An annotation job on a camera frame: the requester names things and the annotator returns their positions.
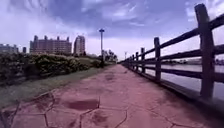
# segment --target wooden fence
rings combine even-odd
[[[224,54],[224,44],[215,46],[212,34],[213,29],[224,25],[224,14],[210,21],[207,9],[204,4],[199,4],[195,6],[195,12],[198,21],[198,28],[186,32],[161,45],[159,37],[156,37],[154,38],[154,45],[155,45],[154,48],[148,51],[145,51],[144,48],[141,48],[141,54],[136,52],[135,55],[132,55],[131,57],[122,61],[122,64],[137,72],[140,72],[139,68],[141,68],[142,74],[146,74],[146,69],[154,70],[155,71],[154,79],[157,82],[160,82],[161,80],[161,72],[201,79],[200,96],[202,96],[202,98],[205,99],[212,98],[214,82],[224,83],[224,73],[217,73],[215,72],[214,68],[215,55]],[[170,45],[174,45],[176,43],[179,43],[181,41],[184,41],[197,35],[199,35],[200,37],[200,49],[166,56],[160,55],[161,50],[163,48],[166,48]],[[155,57],[146,59],[145,55],[152,52],[155,52]],[[164,60],[191,58],[191,57],[201,57],[202,72],[174,70],[174,69],[171,70],[161,68],[161,64],[163,63]],[[149,67],[147,66],[148,64],[155,64],[155,67]]]

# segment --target shrub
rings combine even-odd
[[[88,70],[91,67],[99,68],[100,61],[62,55],[0,54],[0,81],[4,85],[11,85],[21,76],[26,79],[41,78]]]

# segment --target water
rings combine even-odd
[[[163,65],[162,68],[165,69],[178,69],[178,70],[187,70],[187,71],[202,71],[202,67],[200,65]],[[224,66],[216,66],[216,72],[224,73]],[[151,75],[155,75],[155,72],[152,70],[147,70],[147,73]],[[201,80],[190,78],[190,77],[182,77],[178,75],[162,73],[162,79],[171,81],[180,86],[184,86],[188,89],[192,89],[200,92],[201,89]],[[215,83],[213,97],[224,100],[224,83]]]

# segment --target paved walkway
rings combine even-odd
[[[11,128],[221,128],[121,65],[7,108],[3,115]]]

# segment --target sky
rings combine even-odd
[[[210,19],[224,13],[223,0],[0,0],[0,43],[29,48],[34,35],[62,39],[86,37],[86,52],[100,54],[100,28],[105,29],[104,49],[124,59],[154,37],[164,43],[197,27],[194,6],[204,3]],[[224,27],[213,31],[222,44]],[[162,55],[199,48],[199,37],[162,50]]]

